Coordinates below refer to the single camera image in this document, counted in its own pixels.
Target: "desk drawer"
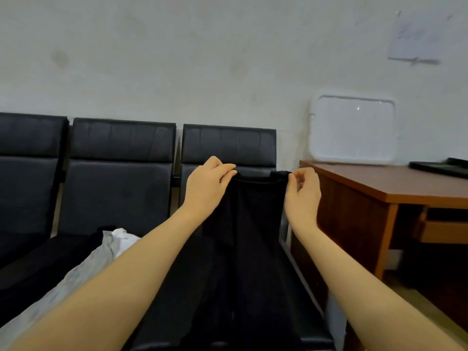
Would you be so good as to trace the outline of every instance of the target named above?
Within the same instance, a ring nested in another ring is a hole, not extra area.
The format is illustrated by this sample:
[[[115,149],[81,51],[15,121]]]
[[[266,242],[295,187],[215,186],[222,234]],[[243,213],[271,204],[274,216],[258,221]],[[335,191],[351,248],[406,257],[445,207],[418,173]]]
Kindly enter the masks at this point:
[[[428,220],[418,240],[438,244],[468,244],[468,223]]]

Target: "black object on desk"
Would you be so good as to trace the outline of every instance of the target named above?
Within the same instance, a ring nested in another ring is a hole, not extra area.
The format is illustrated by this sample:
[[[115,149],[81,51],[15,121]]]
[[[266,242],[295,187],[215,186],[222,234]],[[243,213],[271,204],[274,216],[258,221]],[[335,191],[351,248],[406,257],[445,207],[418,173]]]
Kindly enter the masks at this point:
[[[411,161],[408,167],[468,179],[468,160],[448,158],[441,162]]]

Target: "chair seat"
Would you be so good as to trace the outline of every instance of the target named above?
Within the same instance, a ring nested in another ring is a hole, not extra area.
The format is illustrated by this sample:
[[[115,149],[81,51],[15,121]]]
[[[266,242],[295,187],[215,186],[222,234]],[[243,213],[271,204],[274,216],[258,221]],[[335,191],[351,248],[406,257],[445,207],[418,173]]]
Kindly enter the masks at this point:
[[[48,238],[46,234],[0,233],[0,268],[19,259]]]
[[[102,234],[57,235],[0,270],[0,327],[40,300],[102,243]]]
[[[214,242],[191,236],[174,261],[155,300],[132,335],[133,351],[172,349],[189,331],[212,268]],[[294,267],[281,251],[278,271],[290,306],[293,326],[307,350],[334,350],[325,322]]]

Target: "hand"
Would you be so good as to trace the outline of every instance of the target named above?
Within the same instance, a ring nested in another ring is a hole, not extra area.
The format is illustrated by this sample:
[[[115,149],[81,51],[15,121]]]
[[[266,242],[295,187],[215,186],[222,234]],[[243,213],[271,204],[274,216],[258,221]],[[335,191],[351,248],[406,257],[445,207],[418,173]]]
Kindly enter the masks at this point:
[[[227,184],[237,174],[234,164],[223,164],[216,156],[197,167],[187,179],[184,204],[181,208],[194,214],[200,223],[213,213],[226,191]]]
[[[288,189],[284,202],[286,216],[293,227],[301,224],[317,225],[319,207],[319,177],[311,167],[300,168],[289,174]]]

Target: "black chair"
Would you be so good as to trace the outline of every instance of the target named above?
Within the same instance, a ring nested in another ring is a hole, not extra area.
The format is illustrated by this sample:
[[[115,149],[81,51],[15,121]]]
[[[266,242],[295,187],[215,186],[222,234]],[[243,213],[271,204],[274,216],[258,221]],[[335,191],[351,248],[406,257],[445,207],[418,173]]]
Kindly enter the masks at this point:
[[[0,113],[0,268],[50,237],[66,117]]]
[[[74,120],[58,234],[0,270],[0,326],[97,248],[101,227],[143,236],[168,218],[175,130],[171,123]]]
[[[269,176],[276,168],[274,129],[184,125],[182,143],[181,202],[189,174],[210,156],[237,164],[243,175]],[[212,268],[214,242],[192,235],[177,256],[155,300],[124,349],[168,350],[177,347],[190,331]],[[278,256],[293,326],[307,350],[334,350],[334,341],[301,282],[289,256]]]

